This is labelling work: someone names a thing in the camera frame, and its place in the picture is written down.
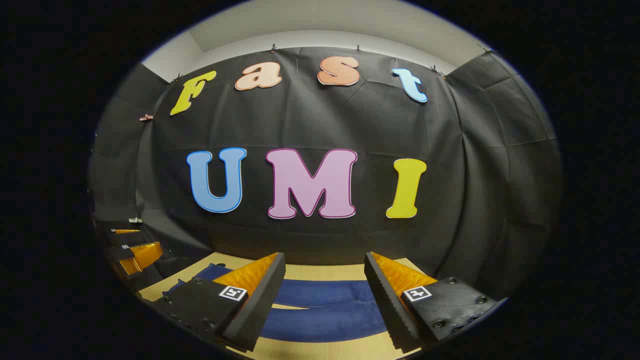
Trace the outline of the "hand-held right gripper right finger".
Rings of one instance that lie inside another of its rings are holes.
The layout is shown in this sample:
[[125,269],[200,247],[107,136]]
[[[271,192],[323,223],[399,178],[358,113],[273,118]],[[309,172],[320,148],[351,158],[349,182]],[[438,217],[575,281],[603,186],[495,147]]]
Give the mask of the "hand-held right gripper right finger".
[[435,279],[373,251],[364,272],[393,346],[403,353],[443,346],[499,309],[456,276]]

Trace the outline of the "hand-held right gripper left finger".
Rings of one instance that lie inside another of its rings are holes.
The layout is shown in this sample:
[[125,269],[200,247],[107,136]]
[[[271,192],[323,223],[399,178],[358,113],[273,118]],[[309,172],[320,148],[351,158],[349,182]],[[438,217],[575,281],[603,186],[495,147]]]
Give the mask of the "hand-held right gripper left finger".
[[159,315],[210,344],[253,351],[286,272],[276,252],[215,279],[195,276],[150,301]]

